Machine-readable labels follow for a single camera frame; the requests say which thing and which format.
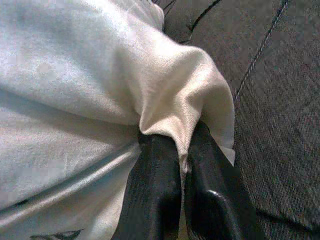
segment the wrinkled cloth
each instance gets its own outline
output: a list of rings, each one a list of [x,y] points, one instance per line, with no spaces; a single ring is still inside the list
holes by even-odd
[[[147,0],[0,2],[1,240],[110,238],[138,130],[171,137],[183,175],[201,118],[234,163],[228,84],[163,23]]]

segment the white fabric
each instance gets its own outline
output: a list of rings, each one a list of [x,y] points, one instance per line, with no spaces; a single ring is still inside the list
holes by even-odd
[[[138,127],[172,137],[185,173],[201,117],[233,163],[229,87],[163,22],[147,0],[0,1],[1,240],[109,239]]]

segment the black plastic object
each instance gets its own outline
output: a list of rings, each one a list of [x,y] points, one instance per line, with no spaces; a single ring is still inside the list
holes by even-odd
[[[262,240],[238,170],[199,122],[188,151],[185,215],[191,240]]]
[[[139,144],[112,240],[175,240],[181,209],[176,145],[166,136],[142,134]]]

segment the couch seam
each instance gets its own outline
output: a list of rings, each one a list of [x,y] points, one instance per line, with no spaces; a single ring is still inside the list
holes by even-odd
[[[252,70],[254,69],[254,67],[256,66],[256,62],[257,60],[259,59],[259,57],[261,56],[261,53],[265,50],[265,45],[267,43],[267,41],[269,40],[270,38],[270,35],[271,33],[273,32],[274,28],[276,27],[276,24],[279,20],[279,18],[281,17],[282,13],[284,12],[285,8],[288,6],[288,1],[289,0],[286,0],[285,3],[280,7],[279,11],[278,11],[278,14],[272,24],[272,26],[270,27],[270,29],[268,30],[267,32],[267,35],[264,37],[263,41],[262,41],[262,44],[258,50],[258,52],[256,53],[256,55],[254,56],[253,58],[253,61],[251,61],[250,65],[249,65],[249,68],[248,70],[246,71],[245,75],[244,75],[244,78],[243,80],[241,81],[241,84],[240,84],[240,87],[238,88],[238,90],[236,91],[236,94],[234,96],[234,100],[233,100],[233,103],[235,104],[238,97],[239,97],[239,94],[241,92],[241,90],[243,89],[247,79],[249,78],[249,75],[250,73],[252,72]]]

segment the gray upholstery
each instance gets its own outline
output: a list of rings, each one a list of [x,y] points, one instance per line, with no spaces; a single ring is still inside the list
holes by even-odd
[[[165,32],[231,87],[235,164],[267,239],[320,239],[320,1],[196,2],[166,9]]]

